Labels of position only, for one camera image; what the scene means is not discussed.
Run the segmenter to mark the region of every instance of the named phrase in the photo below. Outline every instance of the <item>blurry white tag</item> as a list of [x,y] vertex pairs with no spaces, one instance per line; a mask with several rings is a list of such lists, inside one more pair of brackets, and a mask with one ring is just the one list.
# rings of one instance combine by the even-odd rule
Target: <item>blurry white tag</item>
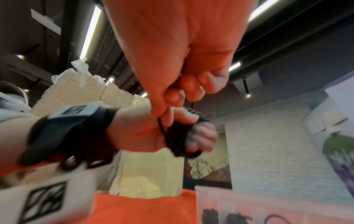
[[50,115],[48,119],[59,117],[78,117],[78,116],[90,116],[100,107],[106,107],[101,102],[93,102],[78,106],[67,106]]

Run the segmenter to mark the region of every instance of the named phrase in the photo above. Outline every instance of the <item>orange surface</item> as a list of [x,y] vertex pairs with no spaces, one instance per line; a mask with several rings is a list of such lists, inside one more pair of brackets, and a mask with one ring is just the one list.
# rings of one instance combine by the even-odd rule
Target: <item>orange surface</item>
[[196,192],[183,189],[179,197],[132,199],[107,194],[96,196],[96,209],[81,224],[195,224]]

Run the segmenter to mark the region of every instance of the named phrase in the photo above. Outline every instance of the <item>sleeve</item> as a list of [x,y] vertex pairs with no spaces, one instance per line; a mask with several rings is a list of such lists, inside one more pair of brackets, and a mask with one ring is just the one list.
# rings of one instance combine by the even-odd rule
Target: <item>sleeve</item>
[[34,117],[32,114],[0,109],[0,123],[15,118]]

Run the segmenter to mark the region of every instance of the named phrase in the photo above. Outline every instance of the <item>white paper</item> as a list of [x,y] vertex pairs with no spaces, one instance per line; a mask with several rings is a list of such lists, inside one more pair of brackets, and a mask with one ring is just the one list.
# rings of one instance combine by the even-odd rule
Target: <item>white paper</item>
[[324,122],[326,128],[332,127],[346,118],[347,117],[335,106],[331,107],[321,115],[321,120]]
[[314,117],[306,124],[310,134],[315,135],[320,131],[323,131],[326,127],[319,117]]
[[335,86],[326,89],[337,107],[354,124],[354,77],[351,77]]
[[340,132],[341,130],[342,130],[342,128],[339,125],[334,125],[332,127],[326,127],[326,131],[328,134],[337,133],[337,132]]

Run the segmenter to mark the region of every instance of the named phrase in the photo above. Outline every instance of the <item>mural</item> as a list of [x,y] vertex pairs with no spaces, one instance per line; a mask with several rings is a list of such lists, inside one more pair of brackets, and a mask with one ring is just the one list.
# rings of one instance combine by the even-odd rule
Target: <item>mural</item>
[[322,152],[354,197],[354,138],[331,135],[324,141]]

